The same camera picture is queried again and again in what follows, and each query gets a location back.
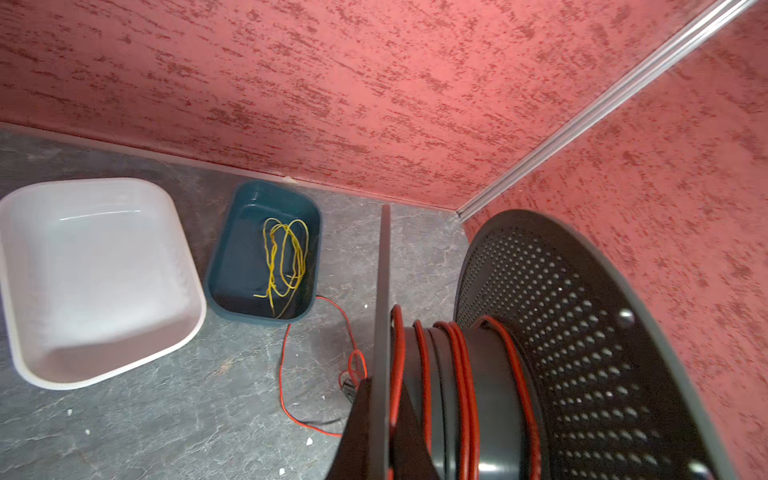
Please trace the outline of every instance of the yellow wire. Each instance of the yellow wire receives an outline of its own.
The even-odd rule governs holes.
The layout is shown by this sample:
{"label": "yellow wire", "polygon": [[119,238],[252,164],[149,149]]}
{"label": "yellow wire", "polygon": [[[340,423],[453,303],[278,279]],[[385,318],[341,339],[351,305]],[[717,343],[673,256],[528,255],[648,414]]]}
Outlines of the yellow wire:
{"label": "yellow wire", "polygon": [[[272,220],[275,221],[275,224],[270,229],[270,235],[269,235],[269,238],[267,238],[266,226]],[[300,223],[304,227],[304,233],[306,234],[304,238],[304,248],[301,247],[301,242],[299,242],[299,237],[297,237],[296,234],[293,232],[294,223]],[[275,238],[275,233],[280,230],[283,230],[285,232],[285,235],[283,236],[282,248],[278,248],[277,239]],[[272,308],[272,314],[275,315],[275,303],[272,295],[274,294],[280,298],[285,298],[290,293],[290,298],[288,299],[286,305],[283,307],[283,311],[280,312],[280,315],[275,315],[275,318],[280,318],[286,312],[291,301],[293,301],[293,295],[296,294],[296,290],[298,290],[299,285],[301,284],[301,280],[302,278],[304,278],[304,274],[306,273],[306,255],[309,252],[309,248],[310,248],[310,229],[307,228],[306,223],[304,223],[299,219],[296,219],[291,223],[285,224],[280,220],[271,217],[271,218],[267,218],[264,221],[262,235],[264,236],[264,253],[266,254],[266,266],[267,268],[270,269],[270,281],[266,286],[266,293],[264,293],[263,295],[260,295],[259,293],[255,293],[253,296],[255,296],[256,298],[270,299],[270,307]],[[291,241],[291,246],[293,247],[293,260],[291,261],[292,273],[290,276],[288,276],[288,280],[286,280],[285,274],[283,273],[283,266],[285,264],[286,242],[288,241],[289,237]],[[279,270],[280,280],[283,282],[283,285],[286,287],[286,291],[283,293],[281,293],[280,290],[278,290],[277,281],[275,278],[275,266],[277,262],[278,250],[280,251],[280,270]]]}

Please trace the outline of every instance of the blue plastic container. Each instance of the blue plastic container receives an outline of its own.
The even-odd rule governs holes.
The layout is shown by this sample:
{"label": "blue plastic container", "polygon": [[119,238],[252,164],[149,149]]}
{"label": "blue plastic container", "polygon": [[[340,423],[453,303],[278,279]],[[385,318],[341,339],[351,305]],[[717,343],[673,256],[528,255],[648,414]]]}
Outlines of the blue plastic container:
{"label": "blue plastic container", "polygon": [[[301,219],[310,231],[306,274],[279,319],[274,318],[269,299],[253,296],[264,294],[269,282],[262,229],[264,221],[270,217],[283,223]],[[319,208],[305,195],[258,180],[238,187],[205,276],[205,297],[210,307],[222,318],[246,323],[285,325],[301,320],[315,300],[322,225]],[[304,243],[304,229],[294,225],[293,231]],[[283,233],[279,232],[276,238],[282,244]],[[288,261],[283,268],[286,274],[291,273],[292,258],[293,249],[287,242]],[[274,295],[273,298],[275,311],[280,314],[288,299]]]}

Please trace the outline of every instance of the red cable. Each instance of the red cable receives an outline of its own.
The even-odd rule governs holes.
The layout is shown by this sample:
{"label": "red cable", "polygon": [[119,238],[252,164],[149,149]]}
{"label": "red cable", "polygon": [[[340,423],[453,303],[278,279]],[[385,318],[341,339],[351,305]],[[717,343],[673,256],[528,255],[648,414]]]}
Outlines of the red cable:
{"label": "red cable", "polygon": [[460,418],[459,433],[459,461],[456,468],[458,480],[468,480],[469,478],[469,399],[464,380],[464,369],[462,367],[462,348],[456,338],[456,332],[449,323],[435,322],[435,327],[445,330],[451,342],[451,351],[453,356],[453,370],[456,376],[456,391],[458,393],[458,413]]}
{"label": "red cable", "polygon": [[515,348],[515,344],[512,342],[512,338],[509,336],[509,332],[504,328],[502,324],[496,319],[490,316],[483,316],[475,324],[481,326],[487,323],[493,330],[498,333],[502,340],[504,340],[504,346],[507,349],[507,357],[509,358],[509,365],[512,367],[512,372],[515,374],[515,382],[518,387],[518,394],[520,395],[520,401],[523,407],[523,413],[525,415],[525,421],[528,423],[528,436],[531,438],[531,480],[541,479],[541,440],[538,434],[538,425],[536,423],[536,417],[533,412],[533,403],[531,402],[531,394],[528,392],[528,386],[525,384],[525,374],[518,358],[518,351]]}
{"label": "red cable", "polygon": [[[346,315],[346,312],[340,306],[336,305],[336,303],[333,300],[326,298],[322,295],[318,295],[317,298],[321,298],[326,302],[331,303],[331,305],[333,305],[337,309],[339,309],[341,314],[344,316],[344,320],[346,320],[346,328],[347,328],[347,331],[349,332],[349,339],[352,340],[353,351],[352,353],[349,354],[349,358],[347,359],[347,362],[346,362],[347,370],[344,370],[339,374],[339,388],[342,387],[341,377],[342,375],[344,375],[344,373],[347,373],[349,375],[350,379],[355,385],[355,388],[357,388],[357,386],[360,383],[360,380],[368,378],[368,367],[366,366],[365,356],[363,356],[362,352],[357,349],[357,342],[355,342],[355,336],[352,334],[352,325],[349,322],[349,317]],[[277,370],[277,385],[278,385],[278,390],[280,391],[280,406],[283,407],[283,411],[285,412],[286,415],[288,415],[288,418],[293,420],[293,422],[296,423],[297,425],[301,425],[302,427],[314,430],[315,432],[319,432],[324,435],[328,435],[332,437],[340,437],[341,436],[340,433],[326,432],[325,430],[318,429],[313,425],[308,425],[304,422],[301,422],[299,419],[291,415],[290,412],[288,412],[288,409],[286,409],[286,404],[283,401],[283,362],[285,361],[285,357],[286,357],[286,342],[288,340],[288,332],[290,332],[290,327],[291,325],[288,325],[288,328],[286,328],[286,335],[283,337],[283,351],[280,354],[280,367]],[[403,355],[405,355],[405,343],[403,343]],[[352,367],[353,359],[356,356],[359,357],[360,364],[362,366],[362,372]]]}
{"label": "red cable", "polygon": [[392,308],[392,323],[395,328],[395,345],[392,348],[392,375],[389,378],[389,434],[394,433],[397,415],[400,409],[400,393],[402,392],[402,375],[406,367],[406,332],[402,327],[402,310],[400,305]]}
{"label": "red cable", "polygon": [[449,324],[456,332],[462,354],[462,367],[464,368],[465,389],[468,396],[469,410],[469,480],[478,480],[480,476],[480,421],[478,419],[478,403],[475,395],[475,379],[472,376],[472,365],[469,362],[469,351],[462,329],[457,323]]}
{"label": "red cable", "polygon": [[424,443],[427,452],[432,454],[432,379],[429,373],[429,352],[427,351],[427,339],[424,335],[422,323],[416,320],[413,323],[416,332],[416,343],[419,344],[419,355],[422,357],[422,428],[424,429]]}

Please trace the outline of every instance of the floor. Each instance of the floor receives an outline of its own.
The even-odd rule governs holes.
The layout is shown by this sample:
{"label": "floor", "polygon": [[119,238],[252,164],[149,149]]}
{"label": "floor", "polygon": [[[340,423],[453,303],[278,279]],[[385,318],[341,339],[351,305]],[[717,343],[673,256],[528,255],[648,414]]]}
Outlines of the floor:
{"label": "floor", "polygon": [[[235,187],[244,177],[84,150],[0,130],[0,197],[48,180],[139,177],[174,199],[202,277]],[[380,202],[302,190],[325,222],[318,293],[339,303],[371,352]],[[392,301],[406,324],[452,318],[468,244],[453,214],[395,205]],[[54,392],[13,368],[0,326],[0,476],[3,478],[324,478],[337,439],[281,411],[276,368],[284,329],[223,320],[208,310],[186,346],[94,386]],[[286,404],[300,419],[342,420],[336,376],[350,352],[343,319],[316,302],[286,348]]]}

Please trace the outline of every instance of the red wall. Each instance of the red wall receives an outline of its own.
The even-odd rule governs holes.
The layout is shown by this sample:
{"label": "red wall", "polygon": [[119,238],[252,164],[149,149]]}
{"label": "red wall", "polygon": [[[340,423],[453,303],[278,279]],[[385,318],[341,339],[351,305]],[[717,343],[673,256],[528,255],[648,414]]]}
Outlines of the red wall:
{"label": "red wall", "polygon": [[526,208],[587,235],[698,386],[744,480],[768,478],[768,2],[467,222]]}
{"label": "red wall", "polygon": [[709,3],[0,2],[0,120],[455,209]]}

